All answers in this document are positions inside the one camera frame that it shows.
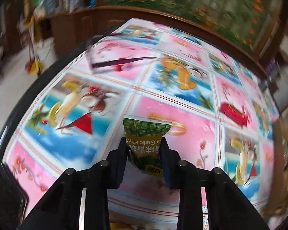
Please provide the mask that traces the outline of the garlic green pea packet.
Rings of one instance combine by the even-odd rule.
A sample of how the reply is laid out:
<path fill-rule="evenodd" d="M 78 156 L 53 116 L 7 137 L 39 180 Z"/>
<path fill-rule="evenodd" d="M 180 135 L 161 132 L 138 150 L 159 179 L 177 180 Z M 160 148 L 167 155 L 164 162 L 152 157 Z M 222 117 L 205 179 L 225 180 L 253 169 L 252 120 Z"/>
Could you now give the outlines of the garlic green pea packet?
<path fill-rule="evenodd" d="M 146 174 L 162 177 L 159 147 L 163 136 L 171 129 L 172 123 L 125 115 L 123 127 L 126 144 L 130 149 L 130 162 Z"/>

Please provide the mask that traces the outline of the brown cardboard box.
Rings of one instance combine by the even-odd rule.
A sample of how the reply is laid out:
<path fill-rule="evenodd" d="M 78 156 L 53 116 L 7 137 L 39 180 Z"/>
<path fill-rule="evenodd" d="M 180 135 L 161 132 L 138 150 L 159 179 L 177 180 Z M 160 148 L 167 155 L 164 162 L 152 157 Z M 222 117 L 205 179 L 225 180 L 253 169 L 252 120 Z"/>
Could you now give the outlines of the brown cardboard box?
<path fill-rule="evenodd" d="M 288 129 L 280 118 L 273 123 L 273 175 L 271 192 L 266 206 L 261 210 L 264 220 L 285 216 L 288 209 Z"/>

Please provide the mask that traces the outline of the colourful fruit pattern tablecloth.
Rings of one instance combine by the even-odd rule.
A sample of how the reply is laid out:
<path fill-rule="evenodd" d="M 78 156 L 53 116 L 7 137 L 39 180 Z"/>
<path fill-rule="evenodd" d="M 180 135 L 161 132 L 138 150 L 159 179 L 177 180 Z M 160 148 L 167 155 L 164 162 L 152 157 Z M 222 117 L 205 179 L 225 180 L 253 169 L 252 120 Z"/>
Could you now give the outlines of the colourful fruit pattern tablecloth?
<path fill-rule="evenodd" d="M 233 58 L 226 65 L 203 44 L 202 67 L 127 40 L 101 39 L 45 72 L 15 109 L 16 127 L 4 150 L 22 190 L 24 221 L 67 168 L 81 171 L 106 158 L 125 135 L 123 116 L 171 122 L 164 135 L 171 149 L 199 169 L 222 168 L 259 212 L 271 192 L 272 124 L 279 113 L 259 79 Z M 158 57 L 92 69 L 91 63 Z M 248 127 L 219 111 L 221 103 L 244 106 Z M 121 187 L 109 190 L 112 221 L 134 227 L 174 229 L 179 190 L 130 161 Z"/>

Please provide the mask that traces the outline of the red small snack packet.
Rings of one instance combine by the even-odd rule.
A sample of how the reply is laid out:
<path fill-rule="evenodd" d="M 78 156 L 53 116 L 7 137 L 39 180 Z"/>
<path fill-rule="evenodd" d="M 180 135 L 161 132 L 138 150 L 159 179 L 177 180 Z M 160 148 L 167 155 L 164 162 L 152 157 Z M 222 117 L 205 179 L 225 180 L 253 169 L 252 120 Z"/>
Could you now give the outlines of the red small snack packet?
<path fill-rule="evenodd" d="M 219 111 L 241 128 L 248 127 L 250 121 L 248 115 L 245 113 L 244 106 L 242 106 L 242 110 L 240 111 L 232 104 L 223 102 L 219 107 Z"/>

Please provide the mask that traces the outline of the black chopsticks pair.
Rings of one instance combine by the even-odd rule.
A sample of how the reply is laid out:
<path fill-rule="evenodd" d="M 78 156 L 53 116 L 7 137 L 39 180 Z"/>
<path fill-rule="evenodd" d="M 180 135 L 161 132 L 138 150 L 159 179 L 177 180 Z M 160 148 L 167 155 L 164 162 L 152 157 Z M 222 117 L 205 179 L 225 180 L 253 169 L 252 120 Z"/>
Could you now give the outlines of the black chopsticks pair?
<path fill-rule="evenodd" d="M 136 61 L 148 60 L 148 59 L 157 59 L 158 57 L 139 57 L 139 58 L 129 58 L 129 59 L 118 59 L 118 60 L 111 60 L 111 61 L 103 61 L 103 62 L 95 62 L 91 63 L 90 67 L 92 69 L 100 68 L 100 67 L 108 67 L 113 65 L 121 65 L 121 64 L 128 64 Z"/>

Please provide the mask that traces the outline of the dark wooden sideboard cabinet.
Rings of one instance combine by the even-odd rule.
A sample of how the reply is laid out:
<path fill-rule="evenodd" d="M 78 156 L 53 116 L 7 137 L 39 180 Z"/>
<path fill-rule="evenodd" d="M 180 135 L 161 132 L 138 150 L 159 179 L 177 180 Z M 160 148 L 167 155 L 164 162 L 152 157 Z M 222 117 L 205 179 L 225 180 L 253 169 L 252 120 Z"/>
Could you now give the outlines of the dark wooden sideboard cabinet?
<path fill-rule="evenodd" d="M 219 49 L 218 52 L 210 51 L 210 56 L 221 63 L 229 65 L 229 58 L 233 58 L 258 78 L 267 77 L 254 58 L 226 38 L 211 29 L 164 12 L 137 7 L 98 6 L 71 13 L 60 12 L 37 21 L 46 20 L 51 23 L 55 51 L 60 58 L 79 45 L 93 45 L 105 38 L 159 49 L 206 67 L 208 63 L 204 59 L 204 51 L 207 48 L 193 40 L 198 38 Z"/>

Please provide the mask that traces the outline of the large floral wall painting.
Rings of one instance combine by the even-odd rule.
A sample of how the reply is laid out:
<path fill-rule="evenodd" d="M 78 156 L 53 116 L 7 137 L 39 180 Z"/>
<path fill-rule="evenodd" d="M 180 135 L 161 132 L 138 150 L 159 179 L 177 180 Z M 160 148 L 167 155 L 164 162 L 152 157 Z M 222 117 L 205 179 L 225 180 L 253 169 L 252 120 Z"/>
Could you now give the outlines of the large floral wall painting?
<path fill-rule="evenodd" d="M 104 0 L 105 5 L 158 10 L 202 25 L 248 53 L 278 11 L 281 0 Z"/>

